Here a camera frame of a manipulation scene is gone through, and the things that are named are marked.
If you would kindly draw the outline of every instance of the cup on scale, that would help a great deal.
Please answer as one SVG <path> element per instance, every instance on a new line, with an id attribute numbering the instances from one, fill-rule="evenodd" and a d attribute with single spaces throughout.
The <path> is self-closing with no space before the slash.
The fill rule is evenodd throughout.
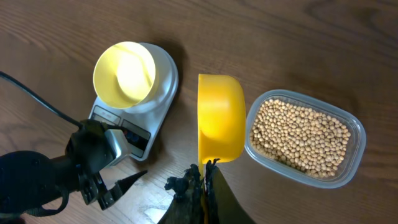
<path id="1" fill-rule="evenodd" d="M 115 44 L 98 59 L 93 83 L 97 96 L 112 108 L 127 109 L 143 104 L 157 89 L 154 59 L 141 44 Z"/>

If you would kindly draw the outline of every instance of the digital kitchen scale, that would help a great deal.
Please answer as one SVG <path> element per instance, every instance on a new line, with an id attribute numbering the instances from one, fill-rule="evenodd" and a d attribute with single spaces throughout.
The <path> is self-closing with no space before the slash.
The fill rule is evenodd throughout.
<path id="1" fill-rule="evenodd" d="M 156 92 L 148 101 L 128 109 L 114 109 L 95 99 L 89 119 L 125 127 L 131 146 L 130 156 L 143 161 L 147 159 L 157 133 L 172 103 L 178 86 L 178 71 L 171 56 L 162 48 L 140 43 L 152 55 L 156 76 L 159 78 Z"/>

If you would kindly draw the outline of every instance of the wood grain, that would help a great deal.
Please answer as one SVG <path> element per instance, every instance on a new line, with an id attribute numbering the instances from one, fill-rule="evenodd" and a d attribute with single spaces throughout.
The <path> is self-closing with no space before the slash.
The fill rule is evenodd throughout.
<path id="1" fill-rule="evenodd" d="M 197 161 L 197 75 L 242 84 L 246 111 L 262 93 L 298 91 L 350 113 L 368 144 L 354 179 L 335 190 L 302 185 L 245 152 L 220 165 L 258 223 L 396 223 L 398 220 L 398 3 L 393 0 L 2 0 L 0 70 L 75 119 L 95 99 L 92 72 L 109 46 L 150 42 L 167 50 L 180 86 L 145 162 L 103 171 L 112 184 L 146 174 L 113 207 L 86 206 L 80 193 L 47 218 L 27 223 L 157 223 L 172 200 L 166 178 Z M 72 125 L 0 82 L 0 153 L 63 154 Z M 48 205 L 55 207 L 59 202 Z"/>

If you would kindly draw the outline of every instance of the yellow bowl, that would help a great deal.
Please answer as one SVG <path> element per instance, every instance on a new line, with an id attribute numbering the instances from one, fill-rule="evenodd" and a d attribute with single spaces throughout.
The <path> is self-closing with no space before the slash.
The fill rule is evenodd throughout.
<path id="1" fill-rule="evenodd" d="M 156 89 L 155 62 L 141 44 L 121 42 L 108 48 L 95 65 L 93 83 L 108 106 L 126 109 L 146 101 Z"/>
<path id="2" fill-rule="evenodd" d="M 198 165 L 208 160 L 229 162 L 244 147 L 246 109 L 239 82 L 227 75 L 199 74 Z"/>

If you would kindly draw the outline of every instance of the plastic container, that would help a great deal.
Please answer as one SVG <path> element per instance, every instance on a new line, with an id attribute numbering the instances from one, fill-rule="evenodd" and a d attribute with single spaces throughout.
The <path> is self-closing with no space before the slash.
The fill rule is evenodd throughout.
<path id="1" fill-rule="evenodd" d="M 258 154 L 254 150 L 250 143 L 250 130 L 253 126 L 254 119 L 257 115 L 257 112 L 259 111 L 261 104 L 264 101 L 270 99 L 282 100 L 285 103 L 290 103 L 297 106 L 304 106 L 306 108 L 312 108 L 316 112 L 322 112 L 326 115 L 330 115 L 331 117 L 338 119 L 340 122 L 347 126 L 347 129 L 351 133 L 351 137 L 349 138 L 348 144 L 346 146 L 347 151 L 345 159 L 338 166 L 338 170 L 334 177 L 310 177 L 303 172 L 291 168 L 290 166 L 287 166 L 273 159 L 266 158 Z M 365 145 L 366 133 L 363 125 L 352 114 L 323 101 L 293 91 L 271 90 L 264 93 L 255 100 L 250 108 L 250 112 L 246 120 L 245 149 L 255 161 L 288 178 L 314 187 L 334 189 L 347 184 L 354 177 L 355 172 L 358 169 L 363 152 L 365 150 Z"/>

